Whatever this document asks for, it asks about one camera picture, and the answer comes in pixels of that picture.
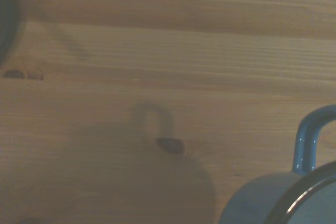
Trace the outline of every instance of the wood knot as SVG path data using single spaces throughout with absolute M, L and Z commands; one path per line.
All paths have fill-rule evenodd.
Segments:
M 7 70 L 4 74 L 4 78 L 24 79 L 24 77 L 25 75 L 17 69 Z
M 176 138 L 159 137 L 156 142 L 163 151 L 170 154 L 181 155 L 185 151 L 183 142 Z

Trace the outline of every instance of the blue mug handle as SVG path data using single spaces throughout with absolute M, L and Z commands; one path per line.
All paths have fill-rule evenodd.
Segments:
M 306 175 L 315 169 L 320 131 L 333 120 L 336 120 L 336 105 L 319 108 L 303 118 L 296 135 L 292 172 Z

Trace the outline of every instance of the mug rim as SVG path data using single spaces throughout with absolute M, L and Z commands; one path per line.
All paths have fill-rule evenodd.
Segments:
M 264 224 L 288 223 L 310 196 L 333 182 L 336 182 L 336 161 L 327 163 L 299 179 L 273 206 Z

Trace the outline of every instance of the dark object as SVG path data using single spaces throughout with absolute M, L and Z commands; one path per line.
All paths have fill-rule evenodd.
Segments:
M 8 70 L 4 74 L 5 78 L 24 79 L 25 75 L 16 69 Z
M 19 221 L 18 224 L 42 224 L 43 220 L 38 217 L 27 217 Z
M 319 133 L 334 120 L 336 105 L 309 113 L 298 127 L 291 172 L 264 175 L 245 184 L 226 205 L 219 224 L 336 223 L 336 163 L 315 170 Z
M 0 0 L 0 64 L 15 41 L 19 17 L 18 0 Z
M 170 154 L 183 154 L 184 144 L 181 140 L 175 138 L 157 138 L 158 146 Z

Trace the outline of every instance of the wooden surface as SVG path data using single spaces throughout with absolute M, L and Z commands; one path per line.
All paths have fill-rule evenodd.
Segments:
M 8 223 L 217 223 L 241 185 L 290 169 L 300 120 L 335 103 L 334 0 L 22 4 L 0 70 L 26 76 L 0 82 Z

